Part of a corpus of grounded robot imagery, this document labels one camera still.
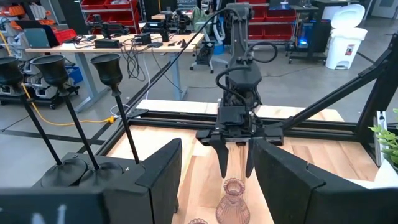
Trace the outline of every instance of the black metal frame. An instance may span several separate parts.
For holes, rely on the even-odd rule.
[[[376,112],[385,111],[394,96],[398,88],[396,71],[398,71],[398,34],[392,36],[388,49],[374,65],[307,109],[287,119],[261,118],[261,120],[265,125],[283,122],[284,134],[288,137],[359,142],[376,162],[373,133],[368,127],[373,125]],[[307,120],[373,80],[376,82],[357,123]],[[129,118],[129,125],[202,130],[213,129],[216,119],[216,114],[137,110]],[[395,126],[388,126],[388,130],[397,132]],[[96,154],[107,155],[123,134],[124,128],[119,126]]]

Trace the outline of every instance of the green plant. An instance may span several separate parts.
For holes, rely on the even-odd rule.
[[[393,109],[393,111],[394,113],[398,113],[398,109]],[[379,143],[384,146],[381,151],[391,159],[396,167],[398,167],[397,136],[388,130],[383,130],[380,125],[369,128],[376,133]]]

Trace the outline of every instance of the table leg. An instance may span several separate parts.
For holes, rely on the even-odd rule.
[[[170,53],[170,61],[173,62],[173,60],[176,58],[178,53]],[[181,81],[180,81],[180,68],[178,66],[178,60],[175,61],[175,63],[172,65],[171,67],[172,69],[172,73],[173,73],[173,83],[174,85],[176,85],[178,88],[176,88],[175,86],[173,86],[174,89],[174,97],[175,100],[183,100],[185,94],[187,93],[187,89],[181,88]]]
[[[93,76],[90,72],[90,68],[88,67],[88,63],[87,63],[85,54],[84,53],[75,53],[75,58],[76,58],[77,65],[80,68],[80,72],[83,77],[83,81],[85,83],[85,86],[86,86],[87,92],[88,92],[88,96],[89,96],[75,108],[76,113],[80,113],[83,110],[91,107],[101,97],[103,97],[109,91],[109,88],[104,88],[103,90],[98,92],[95,87],[95,83],[93,80]]]

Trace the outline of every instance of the white trash can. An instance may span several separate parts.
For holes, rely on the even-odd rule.
[[[359,4],[342,7],[331,20],[334,28],[330,35],[330,45],[326,67],[330,69],[349,69],[355,55],[368,31],[358,26],[365,14]]]

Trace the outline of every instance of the black candle holder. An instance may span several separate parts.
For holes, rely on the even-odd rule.
[[[90,144],[87,141],[83,128],[81,127],[72,103],[70,102],[69,92],[64,87],[65,82],[69,79],[68,73],[65,69],[65,56],[46,55],[34,59],[31,61],[31,64],[35,65],[42,72],[44,80],[48,84],[58,88],[60,96],[65,101],[72,120],[75,123],[81,140],[83,141],[83,144],[90,157],[90,161],[93,166],[84,173],[83,177],[81,177],[79,186],[103,186],[111,179],[123,174],[123,169],[119,164],[115,162],[105,162],[98,164],[94,157]]]
[[[132,140],[132,135],[130,131],[129,124],[127,122],[126,113],[124,112],[123,104],[120,99],[121,92],[119,91],[119,84],[123,79],[122,72],[119,66],[120,55],[119,54],[103,54],[93,57],[90,62],[97,69],[99,74],[99,79],[102,83],[109,86],[112,89],[112,96],[116,99],[116,104],[118,106],[120,117],[123,122],[124,130],[126,132],[127,138],[129,140],[131,151],[134,156],[136,164],[139,163],[138,153],[134,141]]]
[[[0,85],[9,86],[19,96],[27,113],[55,160],[56,164],[41,178],[41,185],[43,187],[69,187],[76,184],[86,172],[87,163],[81,159],[60,160],[45,134],[43,127],[40,125],[39,120],[37,120],[36,115],[26,100],[25,93],[21,88],[24,76],[19,70],[18,63],[18,59],[14,57],[0,58]]]

